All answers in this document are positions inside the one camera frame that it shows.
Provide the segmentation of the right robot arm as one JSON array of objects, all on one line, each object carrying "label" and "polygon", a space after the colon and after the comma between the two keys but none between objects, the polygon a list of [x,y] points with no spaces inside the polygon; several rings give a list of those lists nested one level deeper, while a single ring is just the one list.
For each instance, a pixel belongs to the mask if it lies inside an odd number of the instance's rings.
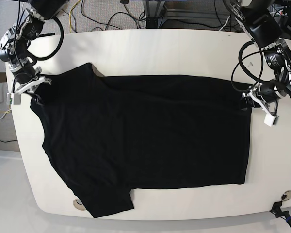
[{"label": "right robot arm", "polygon": [[[57,14],[66,3],[66,0],[29,0],[29,8],[18,10],[17,22],[3,35],[0,41],[0,60],[8,64],[13,75],[12,89],[7,94],[8,104],[20,105],[23,93],[31,96],[37,104],[44,104],[36,90],[43,83],[51,84],[51,79],[41,74],[41,67],[34,66],[38,61],[52,58],[60,50],[64,29]],[[28,51],[28,47],[40,36],[47,20],[54,20],[59,26],[60,39],[50,55],[37,57]]]}]

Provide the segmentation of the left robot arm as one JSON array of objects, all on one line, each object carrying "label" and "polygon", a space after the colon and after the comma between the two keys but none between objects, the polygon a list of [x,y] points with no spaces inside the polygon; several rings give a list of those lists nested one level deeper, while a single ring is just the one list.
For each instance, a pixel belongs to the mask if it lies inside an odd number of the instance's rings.
[{"label": "left robot arm", "polygon": [[[279,100],[291,98],[291,50],[282,37],[282,30],[268,7],[271,0],[253,0],[243,5],[241,0],[224,1],[224,6],[235,17],[250,41],[243,44],[238,54],[238,66],[254,80],[246,90],[239,90],[250,107],[260,106],[267,116],[277,118]],[[252,74],[244,65],[244,50],[256,45],[261,65],[267,65],[274,72],[274,79],[265,81],[261,75]]]}]

